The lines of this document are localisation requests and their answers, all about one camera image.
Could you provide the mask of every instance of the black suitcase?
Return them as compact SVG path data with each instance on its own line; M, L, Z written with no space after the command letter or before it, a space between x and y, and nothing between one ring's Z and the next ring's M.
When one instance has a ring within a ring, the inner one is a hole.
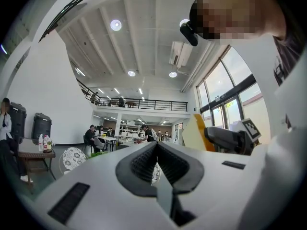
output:
M24 124L27 111L22 105L11 102L9 115L12 121L11 135L18 142L19 137L24 137Z
M45 135L50 137L51 124L52 122L50 117L42 113L35 113L31 138L38 140L40 134L43 135L43 138Z

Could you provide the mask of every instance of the yellow foam block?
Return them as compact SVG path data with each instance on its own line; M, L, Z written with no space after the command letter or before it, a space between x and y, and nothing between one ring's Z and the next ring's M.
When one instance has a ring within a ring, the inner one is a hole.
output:
M213 144L205 137L206 125L200 114L193 114L182 132L186 147L215 151Z

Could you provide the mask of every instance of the air conditioning unit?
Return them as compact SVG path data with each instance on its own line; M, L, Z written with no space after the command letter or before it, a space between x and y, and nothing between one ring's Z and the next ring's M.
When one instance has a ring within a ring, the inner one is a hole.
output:
M185 66L191 55L192 49L193 46L189 44L174 41L172 44L169 63L172 64L173 66L177 66L177 68Z

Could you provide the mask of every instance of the white shoe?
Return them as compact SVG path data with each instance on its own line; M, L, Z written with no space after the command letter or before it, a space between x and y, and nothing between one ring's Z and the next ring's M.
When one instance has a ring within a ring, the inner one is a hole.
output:
M23 182L29 182L28 175L21 175L20 180L22 180Z

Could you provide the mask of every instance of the round ceiling light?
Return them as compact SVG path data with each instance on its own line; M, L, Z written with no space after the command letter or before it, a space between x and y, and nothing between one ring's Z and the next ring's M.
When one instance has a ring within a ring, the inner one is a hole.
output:
M134 71L128 71L128 75L131 76L131 77L134 77L135 76L135 72Z
M188 21L190 21L190 20L188 20L188 19L182 20L182 21L179 23L179 27L181 27L183 23L187 23Z
M112 20L110 26L113 31L119 31L121 29L121 22L119 20Z
M172 71L172 72L169 73L169 76L170 76L171 78L175 78L175 77L177 76L177 73L174 72L174 71Z

